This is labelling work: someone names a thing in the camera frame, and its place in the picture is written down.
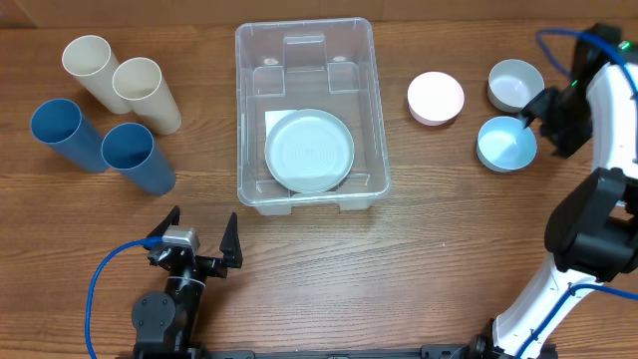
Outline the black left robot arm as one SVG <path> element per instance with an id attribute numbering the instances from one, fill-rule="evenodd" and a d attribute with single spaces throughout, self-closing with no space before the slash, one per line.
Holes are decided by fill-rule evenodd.
<path id="1" fill-rule="evenodd" d="M 168 277 L 164 290 L 142 295 L 133 306 L 135 358 L 210 358 L 205 346 L 192 340 L 206 279 L 224 278 L 230 268 L 242 266 L 236 213 L 225 228 L 221 257 L 200 255 L 197 230 L 181 226 L 179 217 L 175 206 L 149 233 L 157 242 L 144 246 L 150 265 L 163 268 Z"/>

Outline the pink bowl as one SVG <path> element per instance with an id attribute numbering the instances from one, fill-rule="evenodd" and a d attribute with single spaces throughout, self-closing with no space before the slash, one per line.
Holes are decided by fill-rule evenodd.
<path id="1" fill-rule="evenodd" d="M 412 80 L 407 91 L 408 106 L 415 120 L 439 126 L 454 119 L 463 109 L 461 84 L 443 72 L 426 72 Z"/>

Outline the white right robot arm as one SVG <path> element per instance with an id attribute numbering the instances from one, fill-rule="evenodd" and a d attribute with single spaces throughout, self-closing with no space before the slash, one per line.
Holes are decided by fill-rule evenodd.
<path id="1" fill-rule="evenodd" d="M 592 172 L 551 213 L 547 251 L 522 292 L 458 355 L 462 358 L 554 358 L 546 340 L 589 293 L 637 268 L 637 65 L 599 55 L 577 60 L 563 90 L 545 89 L 513 117 L 478 132 L 477 153 L 492 170 L 528 164 L 540 131 L 568 158 L 593 143 Z"/>

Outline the light blue bowl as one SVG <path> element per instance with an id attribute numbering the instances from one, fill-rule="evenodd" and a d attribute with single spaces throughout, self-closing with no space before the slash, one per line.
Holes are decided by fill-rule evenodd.
<path id="1" fill-rule="evenodd" d="M 532 163 L 537 142 L 531 128 L 518 118 L 499 116 L 485 122 L 478 132 L 477 155 L 488 169 L 498 173 L 521 170 Z"/>

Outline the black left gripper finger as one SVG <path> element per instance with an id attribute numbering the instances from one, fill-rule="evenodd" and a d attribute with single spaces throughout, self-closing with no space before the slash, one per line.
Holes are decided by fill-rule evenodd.
<path id="1" fill-rule="evenodd" d="M 175 205 L 169 214 L 148 234 L 148 237 L 162 237 L 172 226 L 179 224 L 180 208 Z"/>
<path id="2" fill-rule="evenodd" d="M 235 212 L 233 212 L 229 218 L 219 250 L 223 254 L 222 262 L 226 267 L 242 267 L 243 254 L 238 235 L 238 216 Z"/>

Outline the grey plate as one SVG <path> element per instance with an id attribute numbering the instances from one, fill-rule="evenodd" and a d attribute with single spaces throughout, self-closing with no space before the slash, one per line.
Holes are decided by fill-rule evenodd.
<path id="1" fill-rule="evenodd" d="M 264 156 L 271 175 L 287 189 L 323 192 L 350 172 L 355 143 L 336 116 L 316 109 L 297 110 L 271 128 Z"/>

